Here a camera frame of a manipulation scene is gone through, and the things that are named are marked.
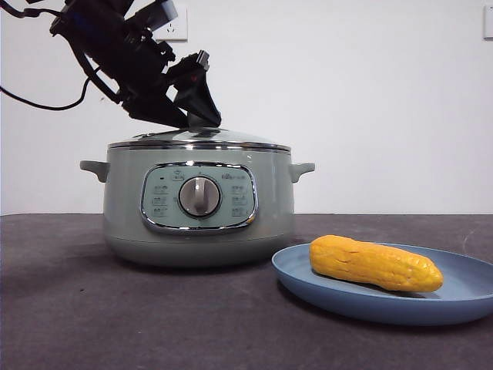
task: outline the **corn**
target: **corn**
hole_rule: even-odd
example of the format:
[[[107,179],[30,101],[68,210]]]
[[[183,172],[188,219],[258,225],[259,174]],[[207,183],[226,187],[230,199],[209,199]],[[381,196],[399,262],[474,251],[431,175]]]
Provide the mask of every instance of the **corn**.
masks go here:
[[[310,263],[319,274],[389,291],[436,291],[444,280],[425,256],[336,235],[312,241]]]

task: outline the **stainless steel rim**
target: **stainless steel rim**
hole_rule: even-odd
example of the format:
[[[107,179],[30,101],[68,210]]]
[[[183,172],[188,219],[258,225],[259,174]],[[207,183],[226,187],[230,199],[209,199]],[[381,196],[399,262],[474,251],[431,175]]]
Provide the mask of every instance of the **stainless steel rim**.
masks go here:
[[[284,145],[269,143],[229,142],[229,141],[124,141],[108,145],[109,149],[129,150],[255,150],[255,151],[277,151],[291,152],[291,148]]]

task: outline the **table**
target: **table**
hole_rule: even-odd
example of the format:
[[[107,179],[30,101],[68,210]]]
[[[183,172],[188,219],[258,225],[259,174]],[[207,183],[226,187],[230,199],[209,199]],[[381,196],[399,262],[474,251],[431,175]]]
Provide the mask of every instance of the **table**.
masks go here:
[[[493,262],[493,215],[296,216],[321,234]],[[56,369],[486,369],[493,315],[447,327],[345,318],[287,291],[270,261],[177,270],[122,261],[102,215],[2,217],[2,364]]]

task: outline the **pot handle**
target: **pot handle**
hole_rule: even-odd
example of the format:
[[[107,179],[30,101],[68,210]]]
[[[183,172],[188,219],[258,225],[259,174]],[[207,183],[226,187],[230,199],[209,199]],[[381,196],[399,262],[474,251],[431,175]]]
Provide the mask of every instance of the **pot handle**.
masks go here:
[[[80,169],[95,173],[98,177],[98,180],[102,183],[105,183],[106,178],[108,177],[109,163],[96,162],[94,160],[81,160]]]
[[[301,175],[312,171],[315,171],[315,163],[290,164],[291,181],[297,183]]]

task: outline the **plate rim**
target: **plate rim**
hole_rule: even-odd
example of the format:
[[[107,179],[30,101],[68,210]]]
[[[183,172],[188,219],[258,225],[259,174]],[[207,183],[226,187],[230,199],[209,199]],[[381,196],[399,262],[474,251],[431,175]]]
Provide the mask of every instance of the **plate rim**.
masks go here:
[[[484,263],[484,264],[487,264],[489,265],[490,268],[493,269],[493,264],[487,262],[487,261],[484,261],[484,260],[480,260],[479,258],[475,258],[475,257],[470,257],[470,256],[466,256],[466,255],[463,255],[463,254],[459,254],[459,253],[455,253],[455,252],[449,252],[449,251],[443,251],[443,250],[440,250],[440,249],[436,249],[436,248],[427,248],[427,247],[420,247],[420,246],[417,246],[417,245],[411,245],[411,244],[395,244],[395,243],[387,243],[387,242],[371,242],[371,243],[375,243],[375,244],[383,244],[383,245],[387,245],[389,247],[414,247],[414,248],[419,248],[419,249],[425,249],[425,250],[428,250],[428,251],[437,251],[437,252],[440,252],[440,253],[445,253],[445,254],[453,254],[455,256],[458,256],[458,257],[462,257],[462,258],[467,258],[467,259],[470,259],[470,260],[473,260],[473,261],[476,261],[476,262],[481,262],[481,263]],[[300,281],[304,284],[309,284],[309,285],[312,285],[314,287],[318,287],[318,288],[323,288],[323,289],[328,289],[328,290],[332,290],[332,291],[339,291],[339,292],[342,292],[342,293],[345,293],[345,294],[352,294],[352,295],[363,295],[363,296],[367,296],[367,297],[372,297],[372,298],[380,298],[380,299],[390,299],[390,300],[401,300],[401,301],[419,301],[419,302],[430,302],[430,303],[436,303],[436,302],[441,302],[441,303],[446,303],[446,302],[470,302],[470,301],[483,301],[483,300],[488,300],[488,299],[492,299],[493,298],[493,292],[491,292],[490,294],[486,294],[486,295],[481,295],[481,296],[477,296],[477,297],[473,297],[473,298],[467,298],[467,299],[464,299],[464,298],[453,298],[453,299],[440,299],[440,298],[427,298],[427,299],[423,299],[423,298],[413,298],[413,297],[392,297],[392,296],[386,296],[386,295],[377,295],[377,294],[370,294],[370,293],[366,293],[366,292],[353,292],[353,291],[347,291],[347,290],[344,290],[344,289],[340,289],[340,288],[335,288],[335,287],[327,287],[327,286],[324,286],[324,285],[320,285],[320,284],[316,284],[316,283],[313,283],[313,282],[310,282],[310,281],[305,281],[303,279],[299,279],[298,277],[294,277],[293,275],[291,274],[288,274],[287,272],[284,272],[275,262],[275,258],[277,255],[279,254],[282,254],[282,253],[286,253],[286,251],[288,249],[294,249],[294,248],[298,248],[298,247],[309,247],[311,243],[303,243],[303,244],[297,244],[297,245],[292,245],[290,247],[286,247],[284,249],[281,249],[279,251],[277,251],[273,256],[272,258],[270,259],[272,265],[274,266],[274,268],[276,269],[276,271],[282,273],[282,274],[285,274],[287,276],[289,276],[290,278],[293,278],[297,281]]]

